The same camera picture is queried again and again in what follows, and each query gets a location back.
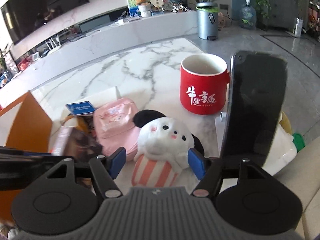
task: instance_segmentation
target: black label on trash can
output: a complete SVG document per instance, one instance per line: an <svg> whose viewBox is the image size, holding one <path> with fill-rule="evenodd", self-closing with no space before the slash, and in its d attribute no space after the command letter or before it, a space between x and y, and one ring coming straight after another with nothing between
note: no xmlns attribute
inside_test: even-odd
<svg viewBox="0 0 320 240"><path fill-rule="evenodd" d="M208 14L208 17L209 17L209 19L210 19L211 24L215 24L215 23L216 23L216 20L214 19L214 16L213 16L212 13L209 13L209 14Z"/></svg>

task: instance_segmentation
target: trash can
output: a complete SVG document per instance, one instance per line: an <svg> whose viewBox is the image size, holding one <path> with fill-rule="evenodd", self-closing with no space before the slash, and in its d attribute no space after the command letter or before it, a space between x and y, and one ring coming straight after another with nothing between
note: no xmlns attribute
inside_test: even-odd
<svg viewBox="0 0 320 240"><path fill-rule="evenodd" d="M218 5L213 2L197 3L198 37L214 41L218 38Z"/></svg>

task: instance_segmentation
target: gray cabinet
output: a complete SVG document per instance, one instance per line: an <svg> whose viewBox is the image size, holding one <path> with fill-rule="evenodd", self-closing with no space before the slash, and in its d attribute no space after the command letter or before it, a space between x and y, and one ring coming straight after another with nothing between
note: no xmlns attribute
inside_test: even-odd
<svg viewBox="0 0 320 240"><path fill-rule="evenodd" d="M298 17L298 0L269 0L271 9L268 19L264 19L267 27L294 28L295 18Z"/></svg>

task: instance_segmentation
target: gray tile floor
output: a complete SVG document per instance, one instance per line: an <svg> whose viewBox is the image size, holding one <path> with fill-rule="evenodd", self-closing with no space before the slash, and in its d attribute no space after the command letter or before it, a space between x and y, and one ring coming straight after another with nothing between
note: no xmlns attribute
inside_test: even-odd
<svg viewBox="0 0 320 240"><path fill-rule="evenodd" d="M216 41L201 40L197 35L186 38L204 52L222 57L228 65L231 56L239 50L269 52L286 58L288 82L283 111L293 131L302 134L306 143L320 136L320 43L316 40L297 39L280 31L249 31L237 26L220 31Z"/></svg>

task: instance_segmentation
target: gray ribbed panel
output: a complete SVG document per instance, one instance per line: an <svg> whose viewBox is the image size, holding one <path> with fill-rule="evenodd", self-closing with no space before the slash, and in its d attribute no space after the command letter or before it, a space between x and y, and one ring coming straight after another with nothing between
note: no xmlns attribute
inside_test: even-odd
<svg viewBox="0 0 320 240"><path fill-rule="evenodd" d="M128 195L103 202L85 226L59 236L26 232L15 240L301 240L292 230L257 236L227 224L206 198L189 196L183 187L132 188Z"/></svg>

